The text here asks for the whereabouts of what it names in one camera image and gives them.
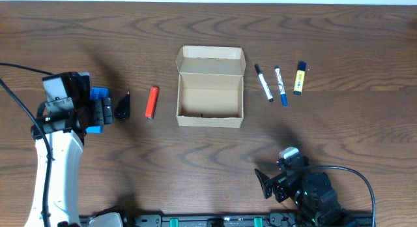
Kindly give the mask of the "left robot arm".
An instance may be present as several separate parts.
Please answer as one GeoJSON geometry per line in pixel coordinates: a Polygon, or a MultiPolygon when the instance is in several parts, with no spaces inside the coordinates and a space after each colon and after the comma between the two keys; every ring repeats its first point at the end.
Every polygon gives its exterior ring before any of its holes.
{"type": "Polygon", "coordinates": [[[46,101],[31,127],[37,170],[26,226],[83,226],[78,211],[78,171],[88,133],[113,123],[109,89],[94,87],[87,72],[42,79],[46,101]]]}

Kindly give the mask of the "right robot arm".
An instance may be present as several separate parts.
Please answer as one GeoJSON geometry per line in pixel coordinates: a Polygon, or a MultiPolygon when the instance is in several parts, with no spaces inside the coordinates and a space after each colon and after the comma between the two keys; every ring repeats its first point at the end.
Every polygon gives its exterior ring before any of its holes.
{"type": "Polygon", "coordinates": [[[282,173],[269,177],[255,169],[263,196],[282,203],[292,199],[299,221],[310,226],[358,226],[358,221],[341,207],[329,176],[308,170],[309,160],[301,153],[278,160],[282,173]]]}

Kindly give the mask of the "red stapler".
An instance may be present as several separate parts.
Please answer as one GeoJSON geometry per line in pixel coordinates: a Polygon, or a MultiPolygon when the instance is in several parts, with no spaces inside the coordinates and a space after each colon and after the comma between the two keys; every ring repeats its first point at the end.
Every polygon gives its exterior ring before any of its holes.
{"type": "Polygon", "coordinates": [[[145,117],[148,119],[154,118],[154,112],[156,108],[156,101],[158,99],[159,87],[151,87],[149,98],[147,101],[147,107],[145,110],[145,117]]]}

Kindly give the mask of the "yellow highlighter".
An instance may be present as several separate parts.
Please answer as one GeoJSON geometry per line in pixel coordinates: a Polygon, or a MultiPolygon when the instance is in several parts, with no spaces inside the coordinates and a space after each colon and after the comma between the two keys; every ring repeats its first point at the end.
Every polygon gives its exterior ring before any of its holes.
{"type": "Polygon", "coordinates": [[[303,86],[304,86],[304,78],[306,73],[306,62],[299,61],[297,66],[295,84],[294,84],[294,91],[295,95],[301,95],[303,86]]]}

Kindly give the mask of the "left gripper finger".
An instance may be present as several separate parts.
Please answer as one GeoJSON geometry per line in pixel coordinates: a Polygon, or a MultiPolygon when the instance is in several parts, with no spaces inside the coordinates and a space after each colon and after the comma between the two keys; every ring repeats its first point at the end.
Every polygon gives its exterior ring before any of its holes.
{"type": "Polygon", "coordinates": [[[93,101],[92,126],[102,126],[104,124],[104,110],[101,100],[93,101]]]}
{"type": "Polygon", "coordinates": [[[111,99],[109,97],[102,99],[102,111],[103,111],[103,118],[104,124],[112,124],[113,122],[113,112],[111,107],[111,99]]]}

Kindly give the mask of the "blue whiteboard marker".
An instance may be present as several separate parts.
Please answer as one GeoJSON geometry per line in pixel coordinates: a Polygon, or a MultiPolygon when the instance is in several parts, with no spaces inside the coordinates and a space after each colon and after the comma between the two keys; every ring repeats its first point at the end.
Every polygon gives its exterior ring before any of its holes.
{"type": "Polygon", "coordinates": [[[285,92],[283,79],[282,79],[282,76],[281,76],[281,70],[280,70],[279,67],[275,67],[274,72],[276,74],[276,79],[277,79],[277,82],[278,82],[278,89],[280,91],[281,102],[282,102],[283,106],[287,106],[288,105],[287,95],[286,95],[286,92],[285,92]]]}

